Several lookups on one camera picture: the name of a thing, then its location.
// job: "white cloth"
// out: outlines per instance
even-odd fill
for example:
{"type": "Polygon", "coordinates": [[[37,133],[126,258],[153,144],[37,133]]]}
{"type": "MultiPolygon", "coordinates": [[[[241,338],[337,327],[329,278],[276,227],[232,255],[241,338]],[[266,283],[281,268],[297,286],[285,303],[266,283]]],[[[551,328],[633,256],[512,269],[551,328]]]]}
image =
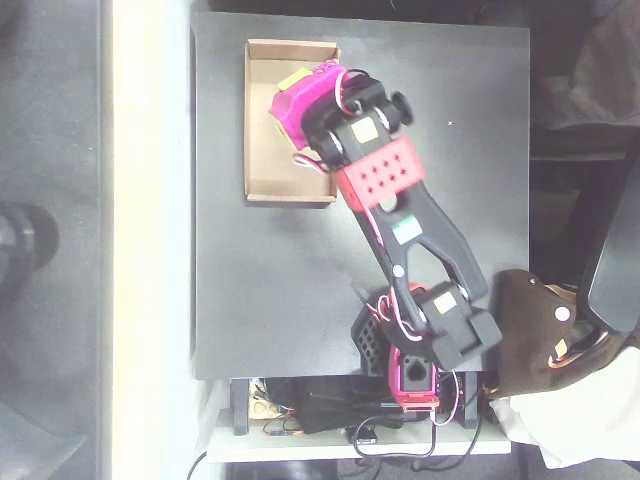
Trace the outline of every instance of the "white cloth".
{"type": "Polygon", "coordinates": [[[553,392],[491,402],[511,441],[538,445],[548,468],[593,458],[640,460],[640,350],[553,392]]]}

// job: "white label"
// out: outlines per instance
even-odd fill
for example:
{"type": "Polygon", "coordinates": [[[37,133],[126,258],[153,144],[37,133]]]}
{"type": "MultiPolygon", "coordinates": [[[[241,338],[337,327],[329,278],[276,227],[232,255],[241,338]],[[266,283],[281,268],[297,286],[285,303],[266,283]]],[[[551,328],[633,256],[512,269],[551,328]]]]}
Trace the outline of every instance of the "white label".
{"type": "Polygon", "coordinates": [[[400,245],[404,245],[422,234],[422,227],[418,219],[411,215],[393,227],[393,234],[400,245]]]}

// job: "cable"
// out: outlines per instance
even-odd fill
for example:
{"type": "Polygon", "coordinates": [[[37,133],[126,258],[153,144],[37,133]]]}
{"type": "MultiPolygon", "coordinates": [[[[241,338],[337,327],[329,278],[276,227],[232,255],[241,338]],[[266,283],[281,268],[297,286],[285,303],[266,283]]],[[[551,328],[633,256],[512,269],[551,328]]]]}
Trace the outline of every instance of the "cable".
{"type": "Polygon", "coordinates": [[[371,480],[378,480],[380,470],[382,470],[382,462],[378,462],[378,469],[376,470],[376,473],[373,474],[373,477],[371,477],[371,480]]]}
{"type": "Polygon", "coordinates": [[[285,432],[291,432],[291,435],[297,435],[299,433],[304,433],[304,430],[298,428],[287,428],[287,422],[293,418],[293,415],[287,415],[282,422],[282,430],[285,432]]]}
{"type": "Polygon", "coordinates": [[[358,455],[362,458],[392,458],[392,457],[410,457],[410,458],[427,458],[433,454],[433,451],[436,449],[436,430],[438,427],[432,422],[431,423],[431,448],[426,453],[365,453],[360,449],[358,445],[358,437],[360,434],[360,430],[369,422],[374,420],[379,420],[384,417],[380,417],[378,415],[366,418],[360,425],[356,427],[355,432],[353,432],[353,448],[358,455]]]}
{"type": "Polygon", "coordinates": [[[473,393],[473,395],[471,395],[471,397],[466,402],[464,402],[464,408],[467,408],[469,405],[471,405],[471,403],[476,399],[476,397],[480,393],[480,390],[482,390],[482,386],[476,388],[476,391],[473,393]]]}
{"type": "Polygon", "coordinates": [[[262,426],[262,433],[264,433],[265,435],[272,435],[275,432],[278,432],[279,430],[269,430],[269,431],[267,431],[267,427],[271,424],[271,422],[273,422],[275,420],[281,420],[283,418],[284,418],[284,415],[279,415],[279,416],[277,416],[275,418],[271,418],[270,420],[265,422],[265,424],[262,426]]]}
{"type": "Polygon", "coordinates": [[[350,70],[344,70],[344,71],[340,72],[338,74],[338,76],[336,77],[336,85],[335,85],[335,87],[333,89],[333,93],[334,93],[335,98],[336,98],[336,104],[338,105],[338,107],[340,107],[340,110],[342,110],[344,113],[346,113],[347,115],[352,117],[357,112],[352,112],[351,110],[349,110],[345,106],[344,100],[342,98],[342,82],[344,81],[344,76],[349,74],[349,73],[357,73],[359,75],[366,75],[367,77],[369,76],[369,73],[364,71],[364,70],[360,70],[359,68],[352,68],[350,70]]]}
{"type": "Polygon", "coordinates": [[[451,373],[453,374],[453,381],[456,388],[456,400],[455,402],[453,402],[453,408],[451,409],[449,418],[447,418],[444,423],[438,423],[435,419],[433,420],[433,423],[438,427],[444,427],[445,425],[451,423],[453,417],[456,416],[456,410],[458,410],[458,404],[460,403],[460,383],[458,383],[458,376],[456,375],[455,370],[451,370],[451,373]]]}
{"type": "Polygon", "coordinates": [[[193,475],[193,471],[196,469],[198,464],[205,459],[206,456],[207,456],[207,451],[205,450],[200,454],[198,458],[196,458],[195,462],[193,462],[193,465],[191,465],[191,468],[189,469],[189,473],[187,473],[187,480],[191,479],[191,475],[193,475]]]}
{"type": "Polygon", "coordinates": [[[336,77],[336,85],[335,85],[335,88],[333,89],[333,93],[336,97],[336,104],[338,105],[338,107],[340,107],[340,110],[342,110],[344,113],[346,113],[349,116],[353,116],[355,114],[351,110],[349,110],[347,107],[345,107],[344,102],[342,101],[342,80],[344,79],[344,76],[347,73],[348,73],[347,70],[343,70],[338,74],[338,76],[336,77]]]}
{"type": "Polygon", "coordinates": [[[373,228],[373,232],[376,234],[376,239],[378,240],[378,243],[380,244],[381,247],[384,247],[384,242],[382,241],[382,235],[380,235],[380,229],[378,228],[378,224],[376,223],[376,221],[373,219],[373,216],[371,215],[371,210],[365,207],[364,213],[367,216],[367,220],[369,220],[369,223],[371,224],[371,228],[373,228]]]}
{"type": "Polygon", "coordinates": [[[402,333],[404,333],[404,336],[412,342],[422,341],[422,337],[411,335],[405,328],[404,322],[402,321],[402,318],[400,318],[400,308],[398,307],[398,297],[396,296],[395,288],[391,287],[389,294],[391,295],[391,303],[393,304],[393,314],[395,315],[398,326],[400,327],[400,330],[402,330],[402,333]]]}
{"type": "Polygon", "coordinates": [[[480,438],[480,432],[482,431],[482,423],[484,422],[485,408],[486,408],[486,402],[482,402],[480,418],[478,419],[478,427],[476,428],[476,433],[473,436],[473,439],[471,439],[471,444],[469,444],[469,448],[464,453],[464,455],[462,455],[459,459],[457,459],[451,465],[447,465],[445,467],[416,467],[414,465],[415,463],[414,462],[411,464],[411,470],[414,472],[425,472],[425,471],[426,472],[446,472],[448,470],[453,470],[454,468],[457,468],[460,465],[462,465],[462,462],[464,462],[467,458],[469,458],[469,456],[471,455],[471,452],[473,451],[473,448],[476,446],[476,443],[478,442],[478,438],[480,438]]]}
{"type": "Polygon", "coordinates": [[[316,172],[326,175],[327,171],[324,169],[321,162],[315,161],[313,158],[308,157],[302,153],[293,154],[293,163],[299,167],[312,168],[316,172]]]}

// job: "yellow object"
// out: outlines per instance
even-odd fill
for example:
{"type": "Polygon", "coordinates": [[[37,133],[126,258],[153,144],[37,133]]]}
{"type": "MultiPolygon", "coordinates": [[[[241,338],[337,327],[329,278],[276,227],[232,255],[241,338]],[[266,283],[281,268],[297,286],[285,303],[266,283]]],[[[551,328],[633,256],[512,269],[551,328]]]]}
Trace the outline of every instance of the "yellow object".
{"type": "Polygon", "coordinates": [[[453,307],[457,305],[456,299],[453,298],[453,295],[451,295],[451,292],[447,292],[445,294],[440,295],[438,298],[436,298],[433,301],[433,304],[436,306],[436,308],[440,312],[440,315],[444,315],[445,313],[447,313],[449,310],[451,310],[453,307]]]}
{"type": "Polygon", "coordinates": [[[378,130],[371,117],[365,117],[351,125],[351,130],[360,143],[367,143],[378,138],[378,130]]]}
{"type": "Polygon", "coordinates": [[[287,88],[289,88],[294,83],[296,83],[298,80],[301,80],[304,77],[308,77],[309,75],[313,75],[311,70],[309,70],[308,68],[301,68],[296,73],[291,74],[287,78],[282,80],[278,84],[278,90],[280,90],[282,92],[282,91],[286,90],[287,88]]]}
{"type": "Polygon", "coordinates": [[[287,133],[287,131],[284,129],[284,127],[282,126],[282,123],[280,123],[280,120],[278,120],[276,117],[271,117],[275,120],[276,122],[276,128],[278,129],[278,131],[282,134],[282,136],[284,137],[284,139],[287,141],[287,143],[291,146],[291,148],[296,151],[297,148],[296,146],[293,144],[293,141],[291,140],[291,137],[289,136],[289,134],[287,133]]]}

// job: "white dot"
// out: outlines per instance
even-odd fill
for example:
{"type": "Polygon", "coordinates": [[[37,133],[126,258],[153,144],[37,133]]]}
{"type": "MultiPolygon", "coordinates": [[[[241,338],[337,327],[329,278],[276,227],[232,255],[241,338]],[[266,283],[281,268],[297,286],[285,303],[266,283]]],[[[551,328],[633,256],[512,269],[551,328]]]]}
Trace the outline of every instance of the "white dot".
{"type": "Polygon", "coordinates": [[[404,268],[402,268],[402,265],[393,266],[393,276],[396,278],[404,277],[404,268]]]}
{"type": "Polygon", "coordinates": [[[556,320],[560,320],[561,322],[566,322],[570,318],[571,318],[571,312],[567,307],[556,308],[556,320]]]}

